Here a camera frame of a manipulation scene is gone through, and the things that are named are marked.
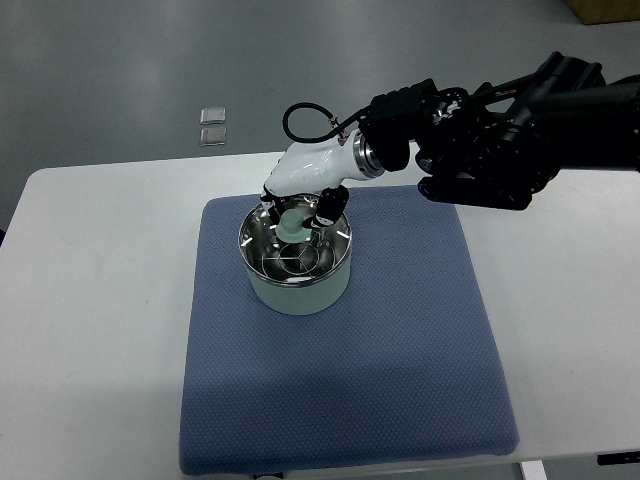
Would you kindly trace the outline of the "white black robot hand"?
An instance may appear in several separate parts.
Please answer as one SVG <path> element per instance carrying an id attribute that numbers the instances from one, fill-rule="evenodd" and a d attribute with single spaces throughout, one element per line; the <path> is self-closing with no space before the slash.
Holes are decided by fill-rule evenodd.
<path id="1" fill-rule="evenodd" d="M 345 141 L 292 144 L 263 184 L 260 199 L 273 224 L 281 222 L 286 203 L 301 194 L 319 195 L 315 214 L 303 222 L 308 229 L 329 227 L 344 213 L 349 193 L 345 180 L 368 181 L 384 168 L 364 135 L 355 130 Z"/>

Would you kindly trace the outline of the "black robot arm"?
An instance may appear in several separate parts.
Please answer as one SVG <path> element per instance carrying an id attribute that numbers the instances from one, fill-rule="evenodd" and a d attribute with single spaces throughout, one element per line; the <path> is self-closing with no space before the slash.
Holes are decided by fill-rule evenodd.
<path id="1" fill-rule="evenodd" d="M 416 161 L 431 201 L 524 210 L 563 169 L 639 168 L 639 78 L 552 53 L 474 93 L 431 79 L 374 97 L 358 121 L 386 171 Z"/>

